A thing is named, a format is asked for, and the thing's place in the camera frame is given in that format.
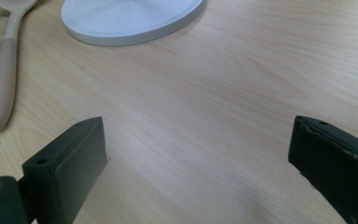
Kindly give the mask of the beige utensil handle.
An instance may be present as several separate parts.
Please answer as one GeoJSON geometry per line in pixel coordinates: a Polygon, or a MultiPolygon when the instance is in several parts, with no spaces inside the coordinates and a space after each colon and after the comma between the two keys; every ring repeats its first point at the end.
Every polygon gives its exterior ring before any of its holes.
{"type": "Polygon", "coordinates": [[[0,44],[0,131],[10,119],[16,96],[18,32],[22,17],[37,0],[0,0],[0,7],[9,12],[0,44]]]}

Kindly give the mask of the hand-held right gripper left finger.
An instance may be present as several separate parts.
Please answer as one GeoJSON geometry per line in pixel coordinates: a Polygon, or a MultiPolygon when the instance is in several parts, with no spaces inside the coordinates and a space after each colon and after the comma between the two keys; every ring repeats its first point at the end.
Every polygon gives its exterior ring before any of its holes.
{"type": "Polygon", "coordinates": [[[106,164],[100,117],[78,122],[26,161],[38,224],[72,224],[106,164]]]}

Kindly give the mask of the white round base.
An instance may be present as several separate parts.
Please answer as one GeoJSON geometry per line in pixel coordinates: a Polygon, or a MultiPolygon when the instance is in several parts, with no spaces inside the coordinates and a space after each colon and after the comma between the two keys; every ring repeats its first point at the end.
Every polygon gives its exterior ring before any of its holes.
{"type": "Polygon", "coordinates": [[[128,46],[172,34],[195,20],[207,0],[65,0],[62,22],[77,40],[128,46]]]}

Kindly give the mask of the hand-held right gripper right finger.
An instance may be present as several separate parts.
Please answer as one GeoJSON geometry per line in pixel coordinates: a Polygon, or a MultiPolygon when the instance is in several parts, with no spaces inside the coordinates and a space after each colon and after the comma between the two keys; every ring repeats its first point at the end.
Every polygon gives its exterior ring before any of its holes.
{"type": "Polygon", "coordinates": [[[288,160],[348,224],[358,224],[358,138],[325,121],[297,116],[288,160]]]}

